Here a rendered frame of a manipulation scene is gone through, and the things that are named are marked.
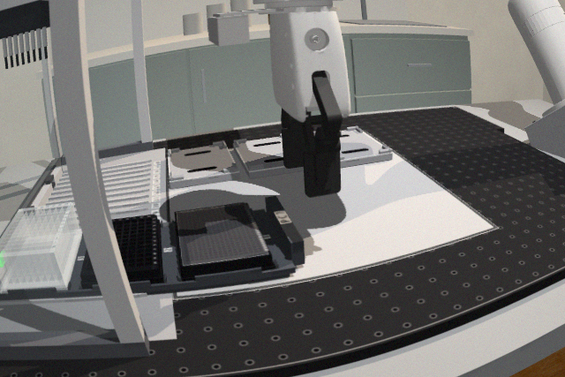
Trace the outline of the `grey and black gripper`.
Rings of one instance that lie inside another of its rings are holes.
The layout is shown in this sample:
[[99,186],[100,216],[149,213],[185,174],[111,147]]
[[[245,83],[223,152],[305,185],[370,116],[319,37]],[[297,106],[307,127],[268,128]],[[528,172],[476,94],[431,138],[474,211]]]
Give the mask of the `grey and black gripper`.
[[[287,169],[304,167],[307,197],[338,193],[340,128],[343,117],[350,114],[347,65],[336,14],[340,7],[283,10],[259,13],[269,14],[273,88],[282,108],[282,128],[288,128],[282,130],[283,164]],[[311,116],[317,110],[321,115]],[[312,125],[317,124],[321,127],[314,135]]]

